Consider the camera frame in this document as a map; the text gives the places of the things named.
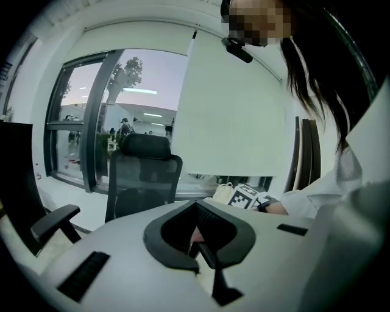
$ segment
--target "window frame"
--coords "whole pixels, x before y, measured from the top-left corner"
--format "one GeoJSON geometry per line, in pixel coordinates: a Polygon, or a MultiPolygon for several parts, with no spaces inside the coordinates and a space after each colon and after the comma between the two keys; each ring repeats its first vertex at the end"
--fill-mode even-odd
{"type": "Polygon", "coordinates": [[[94,144],[95,131],[98,124],[101,101],[110,81],[110,76],[117,61],[123,53],[123,49],[105,51],[86,57],[78,58],[65,63],[57,76],[48,110],[46,112],[45,130],[43,135],[44,167],[47,176],[51,176],[62,182],[85,189],[92,193],[96,187],[94,144]],[[75,68],[102,63],[94,78],[82,121],[59,121],[56,120],[65,92],[66,84],[75,68]],[[57,164],[57,130],[80,131],[80,165],[82,171],[82,181],[74,177],[58,172],[57,164]]]}

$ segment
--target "black office chair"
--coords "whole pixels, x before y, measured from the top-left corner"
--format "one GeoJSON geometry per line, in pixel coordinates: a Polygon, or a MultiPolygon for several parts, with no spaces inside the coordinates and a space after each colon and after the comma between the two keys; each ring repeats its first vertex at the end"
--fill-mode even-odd
{"type": "Polygon", "coordinates": [[[0,122],[5,149],[0,152],[0,200],[13,227],[36,256],[59,229],[73,243],[80,239],[70,219],[80,212],[66,205],[46,213],[35,183],[32,163],[32,125],[0,122]]]}
{"type": "Polygon", "coordinates": [[[183,161],[167,138],[131,133],[110,159],[105,221],[175,201],[183,161]]]}

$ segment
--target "roller blind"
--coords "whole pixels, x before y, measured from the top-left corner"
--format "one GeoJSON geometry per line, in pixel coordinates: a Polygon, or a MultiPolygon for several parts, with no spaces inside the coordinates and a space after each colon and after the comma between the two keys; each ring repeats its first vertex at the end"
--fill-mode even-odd
{"type": "Polygon", "coordinates": [[[281,83],[255,60],[198,31],[180,96],[172,153],[188,173],[277,176],[285,161],[281,83]]]}
{"type": "Polygon", "coordinates": [[[66,61],[114,49],[152,49],[186,55],[194,29],[171,23],[119,23],[85,32],[66,61]]]}

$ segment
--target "chair headrest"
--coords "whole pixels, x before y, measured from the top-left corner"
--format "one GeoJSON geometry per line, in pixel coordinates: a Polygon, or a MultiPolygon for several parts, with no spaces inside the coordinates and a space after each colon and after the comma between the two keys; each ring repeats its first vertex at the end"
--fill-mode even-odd
{"type": "Polygon", "coordinates": [[[121,144],[121,152],[140,158],[167,160],[171,158],[169,141],[163,136],[131,133],[121,144]]]}

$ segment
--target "sky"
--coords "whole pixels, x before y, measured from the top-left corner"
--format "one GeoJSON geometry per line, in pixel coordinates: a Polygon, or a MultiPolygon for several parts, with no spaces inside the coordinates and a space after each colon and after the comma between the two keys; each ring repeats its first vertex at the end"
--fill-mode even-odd
{"type": "MultiPolygon", "coordinates": [[[[157,94],[123,91],[119,94],[116,102],[177,111],[187,57],[163,51],[127,49],[123,52],[119,62],[124,66],[126,61],[134,56],[143,62],[142,82],[135,88],[156,91],[157,94]]],[[[62,100],[61,105],[87,103],[87,96],[100,66],[99,63],[76,68],[69,80],[72,86],[71,91],[62,100]]]]}

